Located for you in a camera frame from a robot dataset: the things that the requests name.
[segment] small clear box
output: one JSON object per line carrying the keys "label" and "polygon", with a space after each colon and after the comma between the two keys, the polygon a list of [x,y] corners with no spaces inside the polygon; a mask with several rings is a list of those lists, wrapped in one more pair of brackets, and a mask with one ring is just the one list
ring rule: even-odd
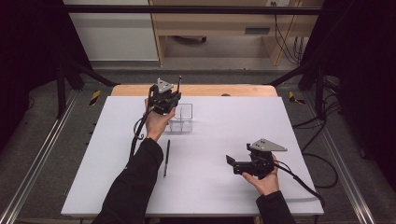
{"label": "small clear box", "polygon": [[178,104],[175,116],[169,120],[165,131],[169,133],[191,133],[192,104]]}

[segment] black jacket sleeve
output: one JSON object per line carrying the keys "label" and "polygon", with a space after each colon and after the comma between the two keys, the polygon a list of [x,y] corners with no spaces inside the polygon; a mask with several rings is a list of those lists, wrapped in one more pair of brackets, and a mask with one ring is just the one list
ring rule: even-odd
{"label": "black jacket sleeve", "polygon": [[256,200],[264,224],[295,224],[282,192],[260,196]]}
{"label": "black jacket sleeve", "polygon": [[103,202],[102,211],[92,224],[143,223],[162,162],[161,147],[152,139],[146,138],[114,180]]}

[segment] white tabletop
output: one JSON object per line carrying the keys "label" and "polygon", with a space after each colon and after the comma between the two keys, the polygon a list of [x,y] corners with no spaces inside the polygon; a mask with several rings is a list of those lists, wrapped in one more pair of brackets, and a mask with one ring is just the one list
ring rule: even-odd
{"label": "white tabletop", "polygon": [[[107,98],[63,215],[95,217],[100,212],[112,182],[128,161],[144,98]],[[180,103],[193,104],[192,132],[164,133],[158,141],[165,154],[171,140],[169,163],[166,178],[164,162],[159,170],[148,217],[257,216],[259,193],[241,175],[233,174],[226,155],[249,161],[246,144],[260,138],[286,147],[288,151],[275,152],[276,157],[314,188],[281,98],[184,96]],[[319,200],[290,175],[279,170],[278,176],[293,215],[323,214]]]}

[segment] pen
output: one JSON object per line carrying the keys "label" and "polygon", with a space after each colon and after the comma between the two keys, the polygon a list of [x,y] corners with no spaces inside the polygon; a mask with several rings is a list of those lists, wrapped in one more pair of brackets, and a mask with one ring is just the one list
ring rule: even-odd
{"label": "pen", "polygon": [[163,171],[163,178],[166,177],[166,168],[168,168],[168,158],[169,158],[169,147],[171,145],[171,140],[168,140],[168,146],[166,147],[166,157],[165,157],[165,170]]}

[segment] human hand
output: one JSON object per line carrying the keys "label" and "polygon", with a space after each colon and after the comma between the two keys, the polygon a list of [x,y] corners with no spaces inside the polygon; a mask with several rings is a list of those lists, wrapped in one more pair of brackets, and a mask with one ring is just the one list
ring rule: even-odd
{"label": "human hand", "polygon": [[169,119],[171,119],[175,115],[175,110],[175,108],[172,108],[172,110],[167,115],[160,115],[154,111],[151,111],[148,114],[148,118],[146,119],[146,137],[151,138],[152,140],[157,142],[158,139],[161,137],[161,134],[163,134],[163,131],[165,131],[165,127],[168,124]]}
{"label": "human hand", "polygon": [[[278,164],[276,162],[275,155],[272,154],[272,156],[275,164]],[[252,184],[260,194],[263,194],[264,196],[279,191],[277,167],[274,167],[274,170],[263,179],[257,179],[256,177],[245,172],[242,173],[242,176],[246,179],[247,182]]]}

